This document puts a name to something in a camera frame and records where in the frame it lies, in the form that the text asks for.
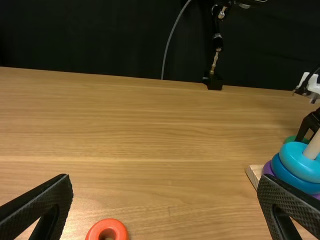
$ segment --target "black backdrop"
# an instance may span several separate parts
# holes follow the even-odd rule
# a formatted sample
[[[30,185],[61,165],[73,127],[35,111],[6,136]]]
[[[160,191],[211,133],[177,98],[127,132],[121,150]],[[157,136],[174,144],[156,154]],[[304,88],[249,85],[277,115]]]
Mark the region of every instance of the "black backdrop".
[[[0,0],[0,63],[7,67],[159,79],[185,0]],[[235,7],[223,22],[225,84],[291,90],[320,62],[320,1]],[[169,47],[165,79],[200,82],[210,58],[210,12],[193,0]]]

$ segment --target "teal ring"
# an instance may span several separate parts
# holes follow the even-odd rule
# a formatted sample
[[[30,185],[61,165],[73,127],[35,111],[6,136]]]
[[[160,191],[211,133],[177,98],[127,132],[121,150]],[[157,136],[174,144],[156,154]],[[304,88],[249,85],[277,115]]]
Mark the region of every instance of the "teal ring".
[[[320,155],[311,160],[303,155],[308,145],[292,141],[284,144],[279,152],[282,164],[293,175],[307,182],[320,184]]]
[[[271,170],[274,175],[282,181],[296,187],[297,189],[305,192],[306,194],[314,195],[320,193],[320,184],[304,181],[293,175],[281,163],[279,154],[277,153],[271,160]]]

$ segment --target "ring stacking toy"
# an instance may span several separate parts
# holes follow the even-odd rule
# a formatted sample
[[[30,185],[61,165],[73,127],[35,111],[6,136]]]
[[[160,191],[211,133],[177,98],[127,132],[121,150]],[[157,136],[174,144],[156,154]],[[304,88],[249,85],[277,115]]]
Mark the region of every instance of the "ring stacking toy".
[[[262,174],[271,174],[320,200],[320,130],[309,144],[287,139]]]
[[[320,155],[311,160],[303,155],[307,144],[292,141],[282,146],[279,155],[282,164],[298,178],[320,184]]]
[[[117,219],[107,218],[93,225],[88,231],[85,240],[101,240],[106,238],[129,240],[129,234],[122,222]]]

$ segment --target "wood grain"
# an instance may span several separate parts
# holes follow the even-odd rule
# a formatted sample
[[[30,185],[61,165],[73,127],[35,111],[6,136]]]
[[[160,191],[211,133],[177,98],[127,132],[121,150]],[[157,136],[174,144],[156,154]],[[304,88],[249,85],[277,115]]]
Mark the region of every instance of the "wood grain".
[[[68,173],[63,240],[104,218],[132,240],[269,240],[245,168],[316,107],[287,91],[0,67],[0,204]]]

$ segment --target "stacking ring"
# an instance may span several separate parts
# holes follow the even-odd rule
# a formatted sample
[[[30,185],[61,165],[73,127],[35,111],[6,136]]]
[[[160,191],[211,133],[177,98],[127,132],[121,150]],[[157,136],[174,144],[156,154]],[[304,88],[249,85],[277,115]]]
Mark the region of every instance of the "stacking ring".
[[[320,184],[305,181],[293,175],[282,164],[278,153],[272,158],[271,168],[274,175],[278,179],[281,179],[282,181],[296,187],[297,189],[311,195],[320,193]]]
[[[88,231],[85,240],[112,238],[114,240],[129,240],[125,225],[117,219],[106,218],[98,221]]]
[[[315,160],[303,155],[308,145],[302,142],[288,142],[279,152],[282,164],[293,175],[310,183],[320,184],[320,156]]]

